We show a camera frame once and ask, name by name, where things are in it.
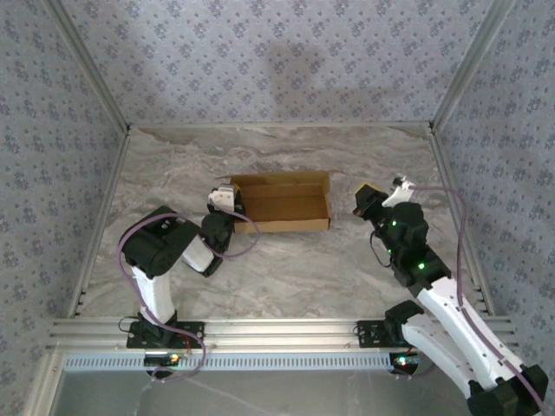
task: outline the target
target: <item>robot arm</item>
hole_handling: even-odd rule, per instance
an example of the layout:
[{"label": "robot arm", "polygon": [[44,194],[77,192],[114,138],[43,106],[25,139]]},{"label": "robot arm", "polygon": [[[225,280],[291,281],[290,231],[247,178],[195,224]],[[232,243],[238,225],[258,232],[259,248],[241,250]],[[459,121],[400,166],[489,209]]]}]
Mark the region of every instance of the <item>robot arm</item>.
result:
[{"label": "robot arm", "polygon": [[[391,197],[363,185],[356,192],[354,214],[374,225],[375,235],[391,256],[397,281],[434,314],[449,337],[412,301],[386,312],[389,333],[433,360],[463,392],[473,416],[533,416],[539,408],[521,378],[543,400],[545,372],[537,365],[524,366],[464,296],[459,305],[451,271],[426,243],[428,223],[422,209],[408,202],[411,185],[395,179]],[[489,346],[499,352],[495,354]]]},{"label": "robot arm", "polygon": [[[160,219],[140,227],[122,247],[148,310],[167,326],[174,327],[177,323],[167,272],[181,258],[201,275],[208,277],[213,274],[222,264],[221,255],[227,251],[232,237],[235,222],[232,212],[245,212],[240,194],[233,185],[222,185],[212,190],[208,210],[210,213],[199,227],[180,218],[169,207],[161,206],[129,230],[150,218]],[[165,346],[172,340],[174,333],[158,326],[145,310],[140,311],[139,321],[160,340],[160,345]]]}]

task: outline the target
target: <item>cable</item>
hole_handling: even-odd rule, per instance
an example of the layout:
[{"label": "cable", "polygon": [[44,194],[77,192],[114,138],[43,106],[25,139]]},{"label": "cable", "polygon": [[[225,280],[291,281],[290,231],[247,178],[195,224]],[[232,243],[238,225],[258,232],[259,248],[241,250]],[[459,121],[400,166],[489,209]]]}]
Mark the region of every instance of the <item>cable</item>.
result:
[{"label": "cable", "polygon": [[[217,207],[212,200],[209,201],[210,204],[212,204],[213,206]],[[217,253],[216,251],[214,251],[212,249],[212,247],[210,247],[209,245],[207,245],[205,243],[205,246],[213,253],[214,256],[216,257],[220,257],[220,258],[227,258],[227,259],[232,259],[232,258],[237,258],[239,256],[243,256],[244,254],[248,253],[249,251],[251,251],[255,245],[257,245],[258,240],[260,239],[260,230],[258,229],[257,223],[255,223],[254,221],[252,221],[250,218],[246,217],[243,214],[239,214],[238,212],[233,212],[233,211],[227,211],[227,210],[222,210],[221,208],[218,208],[220,211],[228,214],[228,215],[233,215],[234,217],[237,217],[239,219],[242,219],[243,221],[246,221],[247,223],[249,223],[250,225],[252,225],[254,227],[254,230],[256,231],[256,234],[254,236],[254,239],[252,240],[251,245],[249,245],[246,249],[244,249],[243,251],[240,251],[239,253],[235,253],[235,254],[225,254],[225,253]]]},{"label": "cable", "polygon": [[[250,221],[254,225],[255,230],[257,230],[258,234],[255,237],[255,242],[258,241],[259,230],[258,230],[258,227],[256,226],[256,224],[254,224],[253,221],[251,221],[249,218],[247,218],[247,217],[245,217],[241,214],[237,214],[235,212],[234,213],[227,212],[227,213],[229,213],[231,215],[235,215],[238,218],[245,219],[246,221]],[[123,246],[125,245],[125,243],[129,240],[129,238],[135,232],[137,232],[138,230],[140,230],[142,227],[144,227],[146,225],[149,225],[149,224],[155,223],[156,221],[160,221],[161,219],[167,219],[167,218],[177,218],[177,219],[181,219],[182,221],[187,221],[187,218],[185,218],[185,217],[183,217],[183,216],[181,216],[180,214],[177,214],[177,213],[160,214],[160,215],[155,215],[153,217],[147,218],[143,221],[140,221],[138,224],[134,225],[133,227],[131,227],[131,229],[129,229],[125,233],[125,235],[121,238],[120,243],[118,244],[118,247],[117,247],[117,250],[116,250],[116,259],[117,259],[117,262],[118,262],[118,266],[120,267],[121,274],[127,279],[127,282],[129,283],[131,288],[134,290],[135,294],[137,295],[137,297],[139,299],[139,304],[140,304],[142,310],[144,311],[144,313],[148,316],[148,318],[150,318],[150,320],[153,323],[155,323],[159,327],[165,329],[166,331],[174,332],[176,334],[182,334],[182,335],[185,335],[187,337],[193,338],[200,345],[200,348],[202,349],[202,357],[199,360],[199,364],[191,372],[189,372],[187,374],[182,374],[182,375],[177,376],[177,377],[173,377],[170,380],[167,380],[167,379],[158,380],[158,379],[155,378],[155,380],[160,382],[160,383],[166,383],[168,381],[184,380],[186,378],[192,377],[193,375],[195,375],[196,373],[198,373],[200,371],[200,369],[204,366],[205,360],[206,360],[206,345],[202,341],[202,339],[200,339],[196,334],[193,334],[192,332],[185,331],[184,329],[178,329],[178,328],[170,327],[170,326],[166,325],[165,323],[161,322],[151,312],[151,310],[148,308],[147,304],[145,303],[145,300],[142,297],[139,286],[135,282],[133,276],[126,272],[126,270],[123,267],[123,263],[121,262],[121,254],[122,254],[121,252],[123,250]],[[245,254],[247,251],[251,250],[252,247],[254,247],[254,244],[251,244],[251,246],[249,246],[246,250],[244,250],[241,253],[238,253],[236,255],[233,255],[233,256],[236,257],[237,255]]]},{"label": "cable", "polygon": [[372,234],[370,234],[370,249],[372,249],[372,252],[374,252],[375,259],[382,267],[385,267],[385,268],[391,267],[391,257],[389,257],[389,264],[384,264],[382,263],[382,260],[380,260],[380,258],[378,257],[378,253],[375,252],[374,245],[372,244],[374,236],[375,236],[375,231],[372,231]]},{"label": "cable", "polygon": [[460,228],[459,228],[459,236],[457,240],[457,265],[456,265],[456,288],[457,288],[457,303],[459,304],[460,311],[462,312],[463,316],[465,317],[468,325],[474,333],[480,338],[480,341],[486,345],[486,347],[497,357],[498,360],[503,361],[503,364],[514,373],[514,375],[519,379],[522,385],[526,388],[528,393],[533,397],[534,401],[538,405],[538,408],[542,414],[546,413],[546,407],[543,400],[538,396],[538,393],[534,390],[534,388],[530,385],[527,379],[520,373],[520,371],[511,363],[509,360],[505,360],[505,356],[487,339],[487,337],[480,331],[476,323],[472,320],[470,314],[463,306],[463,294],[462,294],[462,275],[461,275],[461,258],[462,258],[462,243],[463,238],[465,235],[465,223],[467,221],[467,204],[465,199],[463,198],[462,194],[454,188],[450,188],[448,186],[417,186],[411,185],[410,189],[413,191],[441,191],[441,192],[448,192],[453,194],[457,199],[460,201],[462,215],[460,216]]},{"label": "cable", "polygon": [[177,335],[177,336],[182,336],[183,338],[185,338],[185,344],[187,345],[187,353],[191,354],[192,349],[191,349],[191,342],[189,341],[189,338],[187,338],[184,335]]},{"label": "cable", "polygon": [[121,327],[121,323],[123,322],[124,319],[135,319],[135,320],[137,320],[138,318],[137,318],[136,316],[123,316],[123,317],[118,321],[118,329],[119,329],[121,332],[125,332],[126,334],[129,334],[129,331],[126,331],[125,329],[123,329],[123,328]]}]

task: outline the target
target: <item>metal frame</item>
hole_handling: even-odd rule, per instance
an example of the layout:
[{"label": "metal frame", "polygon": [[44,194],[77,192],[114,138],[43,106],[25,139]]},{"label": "metal frame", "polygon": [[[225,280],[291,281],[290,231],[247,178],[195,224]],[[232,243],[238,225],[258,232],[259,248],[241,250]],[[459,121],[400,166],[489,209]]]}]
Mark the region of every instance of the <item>metal frame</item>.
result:
[{"label": "metal frame", "polygon": [[[511,319],[485,316],[486,323],[509,347],[517,345]],[[57,352],[129,354],[127,333],[118,329],[117,318],[62,319],[54,322],[47,349]],[[211,354],[220,353],[338,353],[402,352],[406,348],[359,348],[350,319],[207,319],[205,344]]]},{"label": "metal frame", "polygon": [[[435,161],[438,165],[441,182],[443,182],[444,186],[458,189],[453,172],[451,171],[451,168],[449,167],[449,164],[447,162],[447,155],[445,153],[445,149],[443,147],[443,144],[441,143],[441,140],[439,140],[434,133],[431,133],[429,135],[429,140],[432,147],[432,152],[434,153]],[[454,224],[458,229],[460,227],[460,219],[462,216],[460,202],[451,193],[449,193],[447,197],[449,198],[449,207],[451,208],[451,215],[453,216]],[[482,269],[481,262],[478,257],[478,249],[476,248],[476,243],[473,239],[473,233],[469,227],[465,228],[463,249],[465,259],[467,260],[468,271],[474,283],[480,286],[482,295],[484,296],[484,303],[486,304],[487,312],[489,313],[489,315],[496,315],[492,294],[489,291],[486,275],[484,274],[484,270]]]},{"label": "metal frame", "polygon": [[68,44],[69,49],[71,49],[90,86],[106,109],[108,117],[120,131],[126,132],[128,124],[125,121],[125,117],[118,107],[115,98],[112,96],[107,83],[102,78],[101,72],[96,67],[95,60],[88,52],[68,11],[60,0],[42,0],[42,3],[52,17],[54,24],[60,30],[60,35]]},{"label": "metal frame", "polygon": [[[518,349],[510,317],[486,316],[484,319],[510,349]],[[118,321],[116,318],[55,321],[48,339],[48,353],[42,358],[38,377],[23,414],[35,416],[50,413],[55,404],[56,389],[65,371],[140,369],[140,358],[149,351],[126,349],[127,334],[118,329]],[[368,369],[388,369],[390,364],[386,362],[387,354],[406,351],[406,348],[361,349],[353,332],[355,326],[356,321],[349,319],[209,319],[206,320],[205,342],[209,358],[216,361],[230,356],[239,359],[247,357],[249,360],[258,360],[261,357],[297,359],[296,363],[270,364],[273,367],[282,367],[280,369],[291,369],[299,365],[307,367],[306,361],[299,361],[299,357],[324,359],[318,363],[313,361],[308,364],[308,368],[301,369],[314,366],[318,369],[331,366],[333,369],[334,366],[325,360],[334,360],[337,357],[345,359],[345,362],[336,364],[335,369],[349,368],[360,363]],[[183,353],[184,350],[167,352]],[[235,360],[226,365],[234,367],[237,362]],[[257,362],[254,367],[264,365],[267,366],[267,363]]]},{"label": "metal frame", "polygon": [[88,281],[93,272],[93,267],[95,266],[96,255],[98,253],[98,249],[101,246],[102,235],[104,234],[104,226],[106,225],[108,214],[112,206],[115,188],[117,187],[118,181],[120,179],[121,168],[123,167],[123,162],[125,161],[128,146],[129,134],[125,133],[121,138],[120,147],[118,148],[114,165],[112,166],[112,172],[110,173],[110,179],[108,180],[108,187],[104,192],[101,209],[98,213],[98,217],[96,218],[95,227],[88,242],[85,258],[83,259],[83,263],[79,271],[79,276],[77,278],[77,283],[73,291],[73,296],[71,297],[71,303],[69,304],[69,310],[67,313],[67,316],[70,318],[79,315],[78,308],[80,305],[80,299],[81,296],[86,293]]},{"label": "metal frame", "polygon": [[457,107],[462,94],[467,89],[468,83],[474,76],[482,58],[486,55],[489,46],[495,39],[497,32],[509,11],[513,8],[514,3],[515,0],[493,0],[478,32],[467,49],[467,53],[455,71],[453,79],[447,87],[447,92],[432,117],[434,129],[438,132],[445,125],[455,107]]},{"label": "metal frame", "polygon": [[133,128],[139,129],[145,133],[152,133],[153,131],[174,130],[181,128],[241,128],[241,127],[389,127],[397,130],[402,130],[416,135],[424,135],[428,131],[428,121],[413,120],[413,121],[319,121],[319,122],[287,122],[282,123],[278,121],[263,121],[263,122],[237,122],[237,123],[164,123],[161,124],[133,124]]}]

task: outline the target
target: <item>patterned wallpaper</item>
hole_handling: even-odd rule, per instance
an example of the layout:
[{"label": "patterned wallpaper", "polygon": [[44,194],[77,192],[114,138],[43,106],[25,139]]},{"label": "patterned wallpaper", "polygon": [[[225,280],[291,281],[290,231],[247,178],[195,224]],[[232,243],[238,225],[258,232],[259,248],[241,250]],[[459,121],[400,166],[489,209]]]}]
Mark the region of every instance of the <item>patterned wallpaper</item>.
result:
[{"label": "patterned wallpaper", "polygon": [[119,134],[38,0],[0,2],[0,414],[64,316]]},{"label": "patterned wallpaper", "polygon": [[64,0],[132,124],[429,120],[490,3]]},{"label": "patterned wallpaper", "polygon": [[555,5],[518,2],[441,131],[501,313],[555,405]]}]

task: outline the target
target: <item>black wire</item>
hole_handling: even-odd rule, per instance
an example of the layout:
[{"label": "black wire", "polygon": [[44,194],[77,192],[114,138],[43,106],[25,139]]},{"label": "black wire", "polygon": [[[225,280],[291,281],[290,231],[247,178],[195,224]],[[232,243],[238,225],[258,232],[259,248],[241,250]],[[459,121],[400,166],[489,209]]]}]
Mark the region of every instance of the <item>black wire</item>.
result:
[{"label": "black wire", "polygon": [[123,322],[124,319],[136,319],[136,320],[138,320],[138,318],[137,318],[136,316],[124,316],[124,317],[122,317],[122,318],[120,319],[120,321],[118,322],[118,329],[119,329],[121,332],[125,332],[126,334],[129,334],[129,331],[126,331],[125,329],[123,329],[123,328],[121,327],[121,323]]},{"label": "black wire", "polygon": [[382,260],[380,260],[380,258],[378,257],[378,253],[375,252],[374,245],[372,244],[374,235],[375,235],[375,231],[372,231],[372,234],[370,234],[370,249],[372,249],[372,252],[374,252],[375,259],[382,267],[385,267],[385,268],[391,267],[391,257],[389,257],[389,264],[384,264],[382,263]]}]

